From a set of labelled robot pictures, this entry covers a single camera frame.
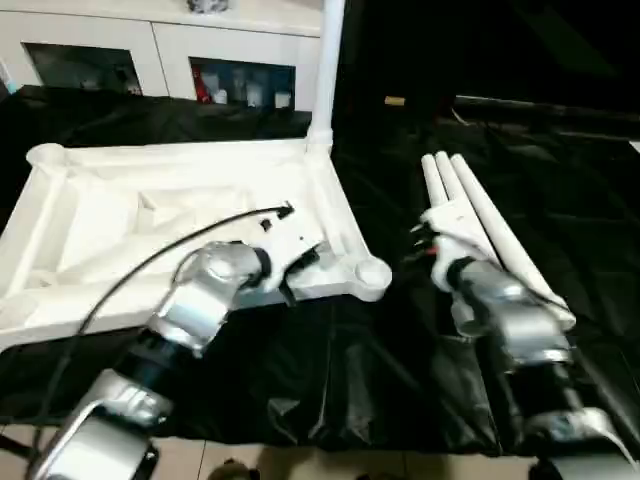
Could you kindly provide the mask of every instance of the glass cabinet door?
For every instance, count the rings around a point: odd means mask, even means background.
[[[196,98],[202,103],[293,109],[295,67],[189,58]]]
[[[23,46],[42,85],[142,95],[128,50],[42,43]]]
[[[153,24],[172,97],[311,111],[321,40]]]

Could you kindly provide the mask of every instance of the black cloth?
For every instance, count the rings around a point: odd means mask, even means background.
[[[189,101],[25,88],[0,103],[6,220],[37,144],[142,145],[303,136],[308,116]],[[624,142],[507,134],[461,125],[416,129],[393,112],[340,118],[333,161],[372,252],[394,268],[378,303],[343,296],[234,313],[166,435],[225,443],[488,455],[514,450],[517,415],[481,349],[452,333],[450,299],[425,265],[401,267],[428,206],[420,158],[465,155],[552,288],[580,316],[572,340],[597,392],[640,445],[640,178]],[[50,419],[62,418],[134,331],[83,339]],[[29,423],[62,342],[0,355],[0,422]]]

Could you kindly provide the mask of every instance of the tiled floor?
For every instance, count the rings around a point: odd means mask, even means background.
[[[31,427],[8,426],[4,434],[31,442]],[[45,439],[51,438],[52,429]],[[527,459],[487,459],[480,456],[429,456],[403,452],[324,453],[311,448],[226,446],[179,439],[156,441],[160,464],[152,480],[207,480],[225,460],[234,458],[258,468],[261,480],[355,480],[368,473],[373,480],[526,480]],[[25,462],[0,452],[0,478],[21,480]]]

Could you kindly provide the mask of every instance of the black cable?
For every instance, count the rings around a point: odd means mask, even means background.
[[[35,461],[38,459],[39,456],[39,451],[40,451],[40,440],[42,438],[42,430],[44,428],[44,422],[47,418],[47,415],[49,414],[49,410],[51,407],[51,403],[55,397],[56,394],[56,390],[58,388],[58,385],[62,379],[62,376],[64,375],[64,372],[66,371],[67,367],[69,366],[69,363],[71,362],[71,358],[74,354],[74,351],[76,350],[76,348],[78,347],[78,344],[80,342],[80,338],[82,338],[82,336],[86,333],[86,331],[88,330],[88,328],[91,326],[91,322],[93,321],[94,317],[96,316],[96,314],[98,313],[98,311],[107,303],[107,301],[118,291],[120,290],[120,288],[122,288],[122,286],[124,286],[129,280],[131,280],[132,277],[134,277],[137,273],[139,273],[141,270],[145,269],[150,263],[152,263],[153,261],[155,261],[158,257],[164,255],[165,253],[169,252],[170,250],[173,250],[176,247],[179,247],[182,244],[185,244],[191,240],[194,240],[197,237],[200,237],[206,233],[209,233],[210,231],[218,228],[218,227],[222,227],[224,225],[227,225],[229,223],[241,220],[243,218],[246,217],[251,217],[251,216],[255,216],[255,215],[263,215],[265,213],[279,213],[279,214],[286,214],[288,212],[291,211],[291,207],[290,206],[281,206],[281,207],[271,207],[271,208],[261,208],[261,209],[257,209],[257,210],[251,210],[248,212],[244,212],[244,213],[240,213],[238,215],[233,215],[231,217],[225,218],[224,220],[220,220],[216,223],[213,223],[211,225],[208,225],[204,228],[201,228],[200,230],[196,230],[195,232],[192,232],[188,235],[185,235],[184,237],[176,240],[173,243],[170,243],[169,245],[161,248],[160,250],[158,250],[156,253],[154,253],[153,255],[151,255],[150,257],[148,257],[146,260],[142,261],[141,263],[139,263],[136,267],[134,267],[131,271],[129,271],[126,275],[124,275],[120,280],[118,280],[103,296],[102,298],[100,298],[100,300],[98,300],[98,302],[95,304],[95,306],[93,307],[93,309],[91,309],[91,311],[87,314],[87,316],[85,317],[85,319],[82,321],[82,324],[80,325],[80,327],[78,328],[78,330],[76,331],[76,333],[73,334],[72,337],[70,337],[67,342],[66,342],[66,348],[64,349],[60,360],[58,361],[53,374],[51,375],[51,379],[49,380],[49,383],[47,385],[47,390],[46,393],[42,399],[42,403],[40,404],[40,410],[38,411],[38,414],[36,416],[36,429],[33,435],[33,442],[32,442],[32,446],[31,446],[31,456],[30,456],[30,461],[29,461],[29,469],[33,466],[33,464],[35,463]],[[191,256],[191,254],[186,257],[184,259],[184,262],[186,262],[186,260],[188,260],[188,258]]]

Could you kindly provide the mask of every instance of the white tube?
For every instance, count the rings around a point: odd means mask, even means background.
[[[463,202],[466,206],[467,211],[465,212],[465,216],[469,218],[469,233],[473,236],[478,247],[482,250],[483,253],[497,260],[498,256],[493,249],[493,245],[491,245],[491,241],[489,241],[487,232],[485,232],[482,226],[482,222],[478,218],[478,215],[473,208],[471,199],[467,195],[467,192],[462,186],[462,183],[460,183],[458,175],[451,165],[449,156],[445,152],[436,153],[436,165],[438,167],[438,171],[440,172],[440,177],[442,178],[444,186],[447,189],[447,195],[449,196],[449,199]]]
[[[432,207],[437,207],[446,203],[449,198],[444,190],[444,184],[438,172],[436,159],[433,155],[425,155],[422,157],[422,171],[424,172],[424,181],[427,184],[427,192]]]
[[[331,117],[338,74],[344,5],[345,0],[325,0],[324,2],[322,52],[318,66],[316,101],[307,135],[309,143],[329,146],[333,144]]]
[[[447,189],[447,196],[451,200],[457,200],[459,198],[467,199],[467,193],[460,183],[455,170],[451,166],[449,156],[445,152],[436,153],[436,165],[438,166],[438,172],[444,182],[444,186]]]
[[[538,293],[548,296],[566,307],[565,301],[553,293],[462,155],[454,155],[451,158],[451,164],[467,192],[473,208],[480,217],[483,227],[496,246],[504,265]],[[576,318],[571,312],[552,305],[550,305],[550,310],[560,319],[565,330],[575,325]]]

